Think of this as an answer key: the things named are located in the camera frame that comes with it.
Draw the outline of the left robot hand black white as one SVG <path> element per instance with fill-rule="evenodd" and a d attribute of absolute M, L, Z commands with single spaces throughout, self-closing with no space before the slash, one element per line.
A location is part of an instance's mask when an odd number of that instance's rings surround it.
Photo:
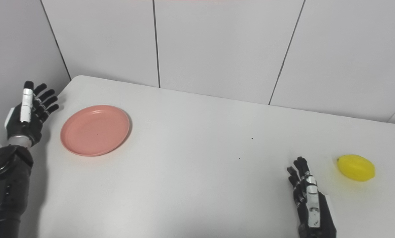
<path fill-rule="evenodd" d="M 54 89 L 49 89 L 45 83 L 35 87 L 27 80 L 21 103 L 10 109 L 5 120 L 8 145 L 31 148 L 38 144 L 45 121 L 59 109 L 57 100 Z"/>

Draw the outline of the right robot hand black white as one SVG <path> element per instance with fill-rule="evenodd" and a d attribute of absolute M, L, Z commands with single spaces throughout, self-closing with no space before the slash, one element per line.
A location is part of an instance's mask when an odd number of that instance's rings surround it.
<path fill-rule="evenodd" d="M 299 237 L 336 238 L 337 229 L 326 196 L 319 191 L 306 159 L 297 157 L 294 166 L 287 167 L 287 172 L 300 221 Z"/>

